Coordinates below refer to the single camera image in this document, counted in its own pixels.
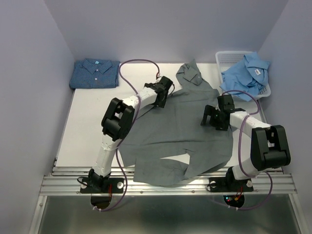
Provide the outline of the grey long sleeve shirt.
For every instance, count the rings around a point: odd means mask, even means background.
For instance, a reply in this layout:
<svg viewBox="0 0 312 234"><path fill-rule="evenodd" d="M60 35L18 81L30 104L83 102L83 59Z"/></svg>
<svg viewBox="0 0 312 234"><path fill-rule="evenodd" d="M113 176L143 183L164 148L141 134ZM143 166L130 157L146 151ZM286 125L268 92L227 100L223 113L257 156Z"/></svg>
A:
<svg viewBox="0 0 312 234"><path fill-rule="evenodd" d="M232 157L232 131L201 124L204 108L217 106L218 90L203 79L195 61L183 64L176 79L182 88L164 108L140 111L119 148L123 164L135 168L135 182L174 185L220 169Z"/></svg>

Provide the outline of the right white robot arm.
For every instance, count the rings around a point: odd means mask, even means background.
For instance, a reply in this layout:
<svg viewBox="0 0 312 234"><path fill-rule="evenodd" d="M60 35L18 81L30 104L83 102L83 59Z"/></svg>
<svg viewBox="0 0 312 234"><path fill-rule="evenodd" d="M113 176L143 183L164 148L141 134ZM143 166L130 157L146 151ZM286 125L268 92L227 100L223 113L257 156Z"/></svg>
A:
<svg viewBox="0 0 312 234"><path fill-rule="evenodd" d="M212 193L252 192L252 178L268 169L287 166L291 162L285 128L269 125L236 108L231 95L217 98L218 106L206 105L201 125L210 124L216 130L229 127L239 130L251 139L251 152L246 160L238 159L238 165L230 167L224 177L211 177L207 190Z"/></svg>

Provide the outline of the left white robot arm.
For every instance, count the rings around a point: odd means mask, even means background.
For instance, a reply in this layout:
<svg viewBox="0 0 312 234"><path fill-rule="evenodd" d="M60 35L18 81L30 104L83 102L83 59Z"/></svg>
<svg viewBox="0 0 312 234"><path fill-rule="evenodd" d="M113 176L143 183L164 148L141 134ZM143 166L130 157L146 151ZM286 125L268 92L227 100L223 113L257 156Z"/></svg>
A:
<svg viewBox="0 0 312 234"><path fill-rule="evenodd" d="M103 137L97 160L87 177L77 179L82 194L124 192L123 188L117 186L123 183L123 179L110 178L116 151L129 134L139 111L148 106L164 108L172 86L169 78L161 77L155 83L144 84L143 89L133 96L111 100L101 121Z"/></svg>

